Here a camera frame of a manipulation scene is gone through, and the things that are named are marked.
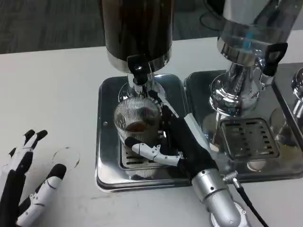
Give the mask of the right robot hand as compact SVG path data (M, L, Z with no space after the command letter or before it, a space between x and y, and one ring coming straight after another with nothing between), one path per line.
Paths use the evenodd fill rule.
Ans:
M209 151L199 143L194 128L190 127L188 122L190 114L182 118L163 95L155 91L150 91L149 95L160 104L164 122L167 124L168 131L179 154L174 156L165 155L161 151L164 148L163 145L155 144L151 146L134 136L127 136L123 139L124 144L144 158L168 166L177 166L190 180L219 177L216 162Z

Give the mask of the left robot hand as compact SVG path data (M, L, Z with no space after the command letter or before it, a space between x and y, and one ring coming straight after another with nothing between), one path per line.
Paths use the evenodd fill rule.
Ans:
M56 164L35 191L23 201L21 196L34 156L34 149L48 132L28 130L22 142L9 152L10 160L0 168L0 225L2 227L30 227L45 210L61 185L66 166Z

